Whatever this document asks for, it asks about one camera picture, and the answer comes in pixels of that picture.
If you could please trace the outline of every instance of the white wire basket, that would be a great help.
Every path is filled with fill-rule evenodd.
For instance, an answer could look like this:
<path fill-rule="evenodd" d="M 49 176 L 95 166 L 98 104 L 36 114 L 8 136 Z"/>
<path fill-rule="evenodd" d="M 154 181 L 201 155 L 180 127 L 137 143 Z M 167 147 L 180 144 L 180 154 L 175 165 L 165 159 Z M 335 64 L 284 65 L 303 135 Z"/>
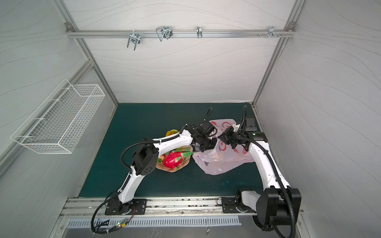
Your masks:
<path fill-rule="evenodd" d="M 63 92 L 41 114 L 41 107 L 47 105 L 45 102 L 49 102 L 53 93 L 50 94 L 11 136 L 12 140 L 39 154 L 73 152 L 105 94 L 97 84 L 72 85 L 67 80 L 63 82 L 68 86 L 57 87 Z"/>

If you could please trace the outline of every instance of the dragon fruit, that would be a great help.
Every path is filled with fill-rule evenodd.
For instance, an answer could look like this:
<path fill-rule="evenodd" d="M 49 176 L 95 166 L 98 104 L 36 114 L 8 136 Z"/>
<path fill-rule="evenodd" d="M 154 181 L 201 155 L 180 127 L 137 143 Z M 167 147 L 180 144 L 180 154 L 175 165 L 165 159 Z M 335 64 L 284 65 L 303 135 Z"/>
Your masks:
<path fill-rule="evenodd" d="M 160 158 L 163 161 L 165 167 L 178 170 L 179 168 L 177 166 L 179 166 L 184 161 L 184 158 L 194 154 L 194 151 L 190 152 L 189 150 L 190 149 L 188 148 L 184 152 L 181 149 L 177 149 L 164 154 L 164 158 L 162 158 L 162 156 L 160 156 Z"/>

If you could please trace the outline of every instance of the plastic bag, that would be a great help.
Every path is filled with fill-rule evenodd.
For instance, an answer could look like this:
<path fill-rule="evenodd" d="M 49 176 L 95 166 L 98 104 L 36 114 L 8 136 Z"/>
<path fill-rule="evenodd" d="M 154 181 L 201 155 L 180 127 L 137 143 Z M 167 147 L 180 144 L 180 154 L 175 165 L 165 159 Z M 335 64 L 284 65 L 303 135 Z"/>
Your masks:
<path fill-rule="evenodd" d="M 212 120 L 210 123 L 217 129 L 216 136 L 220 136 L 236 122 L 233 119 L 219 119 Z M 205 174 L 211 175 L 223 174 L 244 163 L 254 162 L 254 158 L 245 151 L 242 145 L 237 145 L 233 150 L 230 145 L 226 145 L 218 138 L 214 149 L 196 152 L 193 154 L 193 159 Z"/>

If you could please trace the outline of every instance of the metal hook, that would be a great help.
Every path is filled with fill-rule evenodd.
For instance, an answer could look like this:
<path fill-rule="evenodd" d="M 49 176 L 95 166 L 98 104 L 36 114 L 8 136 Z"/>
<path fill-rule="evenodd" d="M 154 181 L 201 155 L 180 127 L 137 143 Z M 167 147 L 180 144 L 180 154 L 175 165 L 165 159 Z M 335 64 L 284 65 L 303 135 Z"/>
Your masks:
<path fill-rule="evenodd" d="M 197 38 L 202 38 L 202 29 L 200 26 L 196 27 Z"/>
<path fill-rule="evenodd" d="M 130 34 L 130 37 L 128 38 L 127 42 L 127 48 L 130 45 L 130 42 L 134 43 L 134 50 L 136 49 L 136 46 L 140 44 L 140 36 L 138 34 L 132 33 Z"/>
<path fill-rule="evenodd" d="M 270 37 L 278 37 L 278 34 L 275 34 L 274 32 L 275 28 L 273 26 L 270 26 L 269 33 L 266 34 L 268 38 Z"/>
<path fill-rule="evenodd" d="M 156 34 L 159 37 L 160 41 L 163 41 L 164 37 L 168 40 L 173 35 L 172 29 L 170 26 L 159 26 L 156 28 Z"/>

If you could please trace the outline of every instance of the metal bracket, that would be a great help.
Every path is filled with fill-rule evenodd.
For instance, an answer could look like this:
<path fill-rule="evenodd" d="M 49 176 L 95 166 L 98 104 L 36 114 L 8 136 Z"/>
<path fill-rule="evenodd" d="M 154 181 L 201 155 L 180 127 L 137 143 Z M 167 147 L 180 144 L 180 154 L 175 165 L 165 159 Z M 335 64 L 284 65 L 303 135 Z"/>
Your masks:
<path fill-rule="evenodd" d="M 135 33 L 132 33 L 130 34 L 130 37 L 128 38 L 128 42 L 127 42 L 127 48 L 130 44 L 130 42 L 134 43 L 134 50 L 136 49 L 136 46 L 138 44 L 140 44 L 140 36 L 138 34 L 135 34 Z"/>
<path fill-rule="evenodd" d="M 288 31 L 294 31 L 294 27 L 295 27 L 295 22 L 294 21 L 290 21 L 287 25 L 287 30 Z"/>
<path fill-rule="evenodd" d="M 196 31 L 197 31 L 197 38 L 202 38 L 202 29 L 200 26 L 196 28 Z"/>
<path fill-rule="evenodd" d="M 159 26 L 156 28 L 156 34 L 159 37 L 160 41 L 163 41 L 164 37 L 168 40 L 173 35 L 172 29 L 170 26 Z"/>
<path fill-rule="evenodd" d="M 66 32 L 73 32 L 74 31 L 74 27 L 70 22 L 65 22 L 65 26 L 66 26 Z"/>
<path fill-rule="evenodd" d="M 279 37 L 278 34 L 275 34 L 274 30 L 275 28 L 273 26 L 270 26 L 269 33 L 266 34 L 267 38 Z"/>
<path fill-rule="evenodd" d="M 244 211 L 241 211 L 235 202 L 235 198 L 230 197 L 222 197 L 221 198 L 221 204 L 222 204 L 222 212 L 223 213 L 256 213 L 252 209 L 247 209 Z"/>
<path fill-rule="evenodd" d="M 144 215 L 146 212 L 147 199 L 133 199 L 130 205 L 116 204 L 113 200 L 108 202 L 104 214 L 111 215 Z"/>

